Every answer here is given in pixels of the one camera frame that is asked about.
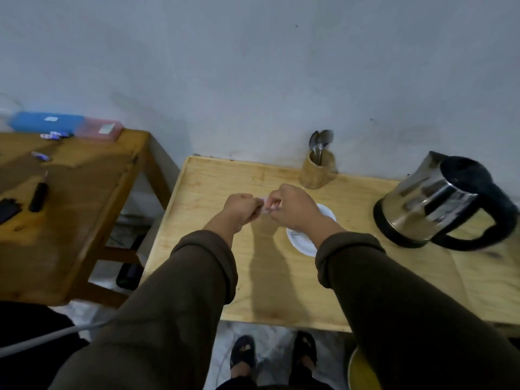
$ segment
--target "wooden tabletop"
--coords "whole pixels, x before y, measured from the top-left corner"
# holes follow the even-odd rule
[[[0,300],[45,305],[67,302],[75,282],[86,282],[145,157],[149,133],[124,130],[116,142],[38,134],[0,134],[0,199],[23,211],[0,225]],[[38,151],[52,157],[43,163]],[[48,171],[43,210],[27,210]]]
[[[237,192],[265,197],[282,183],[299,186],[298,171],[272,165],[189,157],[148,259],[143,279],[170,255],[179,239],[201,229]],[[520,261],[517,235],[480,252],[453,252],[432,243],[404,249],[375,225],[372,208],[396,181],[338,175],[318,190],[307,190],[330,208],[350,231],[376,236],[395,261],[423,277],[487,321],[520,324]],[[478,235],[490,222],[479,213],[458,230]],[[242,228],[232,247],[239,274],[235,300],[222,319],[281,326],[350,331],[331,290],[317,279],[314,259],[298,252],[285,228],[269,216]]]

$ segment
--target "screwdriver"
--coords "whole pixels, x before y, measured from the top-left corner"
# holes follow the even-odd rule
[[[49,191],[49,185],[45,183],[48,174],[49,170],[45,171],[43,182],[38,183],[38,186],[36,186],[33,198],[31,200],[31,203],[29,204],[29,210],[31,212],[39,212],[43,208],[43,202],[45,201],[45,197],[47,196],[47,192]]]

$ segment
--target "pink plastic container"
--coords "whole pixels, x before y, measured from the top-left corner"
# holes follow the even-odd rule
[[[74,130],[74,135],[81,138],[93,138],[103,141],[115,141],[125,128],[121,122],[85,117],[85,123]]]

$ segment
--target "metal spoon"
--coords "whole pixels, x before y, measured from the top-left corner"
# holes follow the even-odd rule
[[[323,152],[323,149],[327,147],[328,144],[331,144],[334,140],[334,130],[323,130],[318,134],[318,137],[316,137],[316,144],[318,145],[318,151],[316,154],[316,161],[315,163],[318,165],[321,165],[321,154]]]
[[[313,161],[313,163],[316,163],[316,151],[317,151],[317,142],[316,139],[318,138],[319,131],[314,131],[313,134],[310,136],[309,139],[309,149],[312,151],[310,155],[310,159]]]

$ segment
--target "black kettle handle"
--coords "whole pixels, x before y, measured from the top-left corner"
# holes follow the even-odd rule
[[[446,249],[467,252],[487,248],[510,236],[516,227],[518,209],[509,197],[496,184],[490,184],[479,194],[477,200],[477,206],[470,205],[471,208],[461,214],[459,221],[452,223],[451,227],[441,231],[431,241]],[[446,235],[468,221],[479,208],[484,209],[495,221],[495,224],[484,231],[481,236],[474,240],[463,240]]]

